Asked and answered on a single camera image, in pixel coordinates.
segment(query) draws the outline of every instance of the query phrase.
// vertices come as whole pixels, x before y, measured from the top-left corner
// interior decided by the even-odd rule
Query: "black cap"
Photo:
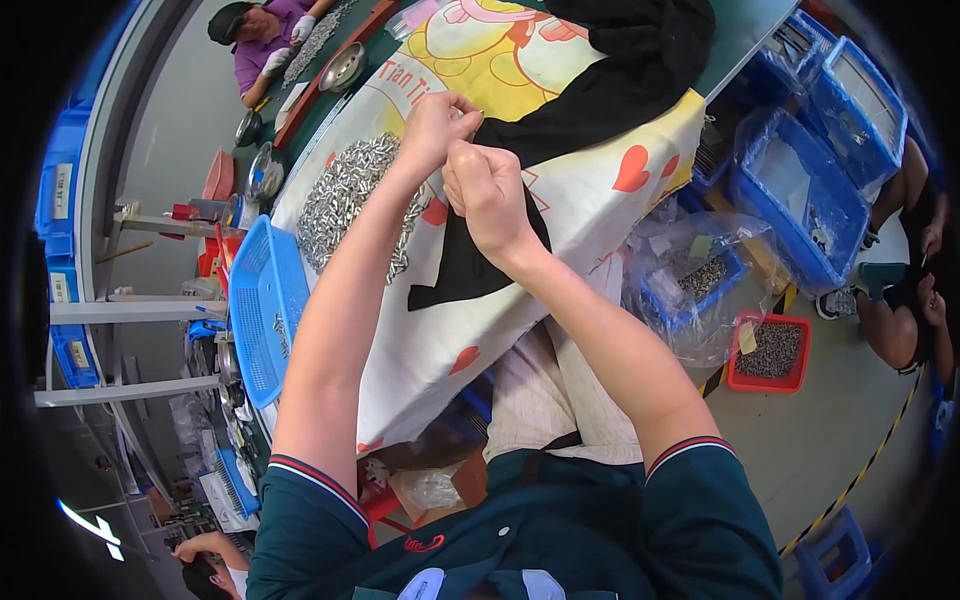
[[[235,41],[243,15],[254,5],[249,2],[231,2],[217,11],[206,26],[206,32],[213,41],[229,46]]]

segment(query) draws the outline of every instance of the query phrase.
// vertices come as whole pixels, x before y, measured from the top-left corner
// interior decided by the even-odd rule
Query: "red tray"
[[[755,324],[761,322],[786,323],[796,325],[800,328],[800,345],[797,348],[797,360],[793,363],[793,369],[790,370],[790,374],[786,377],[768,379],[765,377],[752,377],[736,372],[733,367],[736,361],[736,355],[740,351],[740,324],[744,321],[753,321]],[[727,365],[727,385],[729,385],[732,390],[739,392],[795,394],[804,384],[806,361],[809,356],[810,319],[774,314],[763,316],[759,312],[745,310],[736,317],[736,329],[733,332],[733,351],[730,354],[730,362]]]

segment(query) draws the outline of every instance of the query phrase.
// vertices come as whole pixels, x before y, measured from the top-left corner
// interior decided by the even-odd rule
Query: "hand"
[[[260,73],[264,77],[273,77],[274,74],[280,70],[280,68],[287,63],[290,59],[290,55],[293,54],[293,48],[280,48],[279,50],[274,50],[269,57],[267,57],[267,63],[263,65],[263,70]]]
[[[917,300],[924,310],[926,321],[934,327],[942,327],[947,323],[947,302],[944,297],[933,290],[935,279],[933,274],[924,277],[917,286]]]
[[[294,31],[290,34],[290,43],[299,46],[306,41],[313,31],[313,26],[317,24],[317,19],[309,14],[305,14],[294,25]]]
[[[470,237],[494,266],[506,272],[523,253],[543,248],[530,227],[514,153],[455,140],[443,173],[453,211],[467,219]]]
[[[920,250],[927,258],[932,258],[943,247],[944,244],[944,226],[931,223],[924,229],[924,236],[921,238]]]
[[[426,94],[407,117],[396,161],[415,165],[426,180],[444,164],[450,142],[465,139],[482,122],[483,112],[457,92]]]

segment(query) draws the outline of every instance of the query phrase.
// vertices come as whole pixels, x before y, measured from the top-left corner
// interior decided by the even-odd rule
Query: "blue stool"
[[[819,543],[801,542],[794,549],[800,564],[800,585],[810,600],[840,600],[853,594],[870,574],[873,563],[860,526],[849,506],[840,509],[833,531]],[[839,556],[824,567],[820,560],[836,548]],[[833,581],[830,576],[840,573]]]

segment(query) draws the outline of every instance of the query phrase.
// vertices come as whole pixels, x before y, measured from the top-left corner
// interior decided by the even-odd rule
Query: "leg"
[[[623,285],[623,263],[618,254],[597,267],[587,281],[593,289],[619,302]],[[547,331],[557,352],[564,377],[567,398],[573,409],[582,446],[551,451],[558,456],[587,458],[605,465],[634,465],[643,462],[643,453],[630,419],[613,402],[597,381],[587,359],[552,318],[546,319]]]
[[[496,362],[484,460],[518,448],[540,449],[576,429],[550,335],[537,324]]]
[[[870,218],[870,229],[880,231],[883,224],[895,212],[903,208],[909,212],[917,205],[920,193],[924,189],[929,168],[920,147],[912,137],[903,144],[903,162],[900,170],[883,184],[876,198]]]
[[[919,342],[917,320],[906,306],[896,310],[885,301],[871,302],[866,294],[856,295],[856,312],[870,348],[893,369],[913,362]]]

